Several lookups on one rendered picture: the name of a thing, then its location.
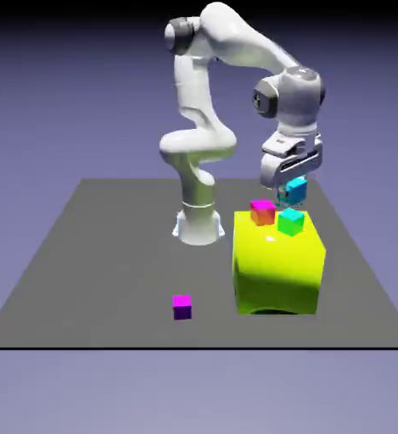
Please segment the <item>large yellow box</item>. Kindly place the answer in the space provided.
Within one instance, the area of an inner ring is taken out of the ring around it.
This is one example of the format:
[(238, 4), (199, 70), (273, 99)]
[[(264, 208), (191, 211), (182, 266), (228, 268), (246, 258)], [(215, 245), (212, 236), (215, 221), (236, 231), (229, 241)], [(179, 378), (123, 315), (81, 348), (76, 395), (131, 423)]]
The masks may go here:
[(256, 225), (249, 211), (234, 213), (233, 286), (239, 314), (316, 313), (326, 248), (310, 215), (301, 212), (304, 230), (296, 236), (280, 232), (277, 223)]

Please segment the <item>small green cube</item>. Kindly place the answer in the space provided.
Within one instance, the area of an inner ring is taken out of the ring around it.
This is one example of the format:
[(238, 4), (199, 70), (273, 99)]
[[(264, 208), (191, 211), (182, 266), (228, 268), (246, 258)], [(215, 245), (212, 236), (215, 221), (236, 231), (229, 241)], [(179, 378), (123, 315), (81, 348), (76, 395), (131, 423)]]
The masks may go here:
[(287, 236), (296, 236), (304, 230), (305, 214), (299, 210), (286, 208), (277, 217), (277, 229)]

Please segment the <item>small red cube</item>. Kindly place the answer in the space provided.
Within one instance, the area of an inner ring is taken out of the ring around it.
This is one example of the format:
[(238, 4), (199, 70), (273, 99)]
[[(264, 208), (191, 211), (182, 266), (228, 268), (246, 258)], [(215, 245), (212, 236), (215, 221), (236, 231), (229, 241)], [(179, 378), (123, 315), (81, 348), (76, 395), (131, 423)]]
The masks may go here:
[(256, 225), (273, 225), (275, 223), (276, 205), (268, 198), (250, 202), (250, 218)]

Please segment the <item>small purple cube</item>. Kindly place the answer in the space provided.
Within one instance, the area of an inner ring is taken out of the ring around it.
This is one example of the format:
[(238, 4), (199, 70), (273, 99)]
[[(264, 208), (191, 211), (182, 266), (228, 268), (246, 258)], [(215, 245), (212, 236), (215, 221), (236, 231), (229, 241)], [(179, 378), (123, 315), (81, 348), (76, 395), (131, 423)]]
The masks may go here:
[(174, 294), (172, 296), (172, 311), (175, 320), (190, 320), (192, 318), (191, 295)]

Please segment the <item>small cyan cube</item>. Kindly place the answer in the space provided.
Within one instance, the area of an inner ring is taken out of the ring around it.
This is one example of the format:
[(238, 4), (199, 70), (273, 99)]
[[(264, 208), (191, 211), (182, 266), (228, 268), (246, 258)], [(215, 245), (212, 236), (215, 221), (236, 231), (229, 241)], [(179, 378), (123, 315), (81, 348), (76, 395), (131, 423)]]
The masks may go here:
[(287, 203), (301, 203), (306, 199), (307, 179), (304, 177), (295, 178), (286, 184), (285, 189)]

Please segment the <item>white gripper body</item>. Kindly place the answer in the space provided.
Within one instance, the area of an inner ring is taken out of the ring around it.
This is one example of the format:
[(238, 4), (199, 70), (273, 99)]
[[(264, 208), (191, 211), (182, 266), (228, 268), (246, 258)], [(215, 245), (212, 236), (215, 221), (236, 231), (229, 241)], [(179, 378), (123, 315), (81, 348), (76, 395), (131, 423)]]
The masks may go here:
[(317, 170), (322, 164), (322, 144), (309, 152), (280, 158), (264, 153), (261, 159), (260, 182), (266, 188), (277, 188), (289, 181)]

